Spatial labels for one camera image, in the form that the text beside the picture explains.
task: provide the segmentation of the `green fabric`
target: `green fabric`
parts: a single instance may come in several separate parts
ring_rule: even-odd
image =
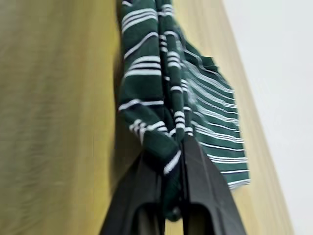
[[[125,75],[119,111],[163,174],[169,219],[180,190],[179,143],[194,136],[230,188],[249,183],[233,90],[212,58],[202,57],[174,19],[170,0],[122,6]]]

